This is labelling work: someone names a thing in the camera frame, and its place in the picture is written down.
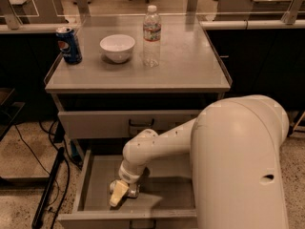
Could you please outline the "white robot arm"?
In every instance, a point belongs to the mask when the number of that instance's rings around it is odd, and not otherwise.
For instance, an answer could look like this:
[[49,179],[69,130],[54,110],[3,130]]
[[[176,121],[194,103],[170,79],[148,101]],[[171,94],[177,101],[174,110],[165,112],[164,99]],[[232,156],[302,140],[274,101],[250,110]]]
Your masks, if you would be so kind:
[[279,148],[289,119],[265,95],[231,97],[166,133],[146,129],[123,148],[116,206],[153,159],[189,154],[198,229],[289,229]]

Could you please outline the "wheeled robot base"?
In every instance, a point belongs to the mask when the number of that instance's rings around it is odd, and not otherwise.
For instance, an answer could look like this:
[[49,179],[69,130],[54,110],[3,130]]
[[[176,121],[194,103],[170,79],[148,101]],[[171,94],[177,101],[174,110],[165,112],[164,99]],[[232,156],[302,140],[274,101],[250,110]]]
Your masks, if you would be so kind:
[[304,126],[305,121],[305,111],[293,111],[289,112],[289,131],[288,135],[292,135],[298,126]]

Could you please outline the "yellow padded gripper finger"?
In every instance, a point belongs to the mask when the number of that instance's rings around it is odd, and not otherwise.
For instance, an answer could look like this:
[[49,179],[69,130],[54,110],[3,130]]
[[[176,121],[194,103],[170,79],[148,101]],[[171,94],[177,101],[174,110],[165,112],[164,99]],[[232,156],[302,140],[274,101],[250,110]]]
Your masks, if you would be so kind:
[[110,206],[116,207],[121,199],[125,196],[125,194],[129,190],[129,185],[123,180],[115,180],[111,184],[112,195],[110,198]]

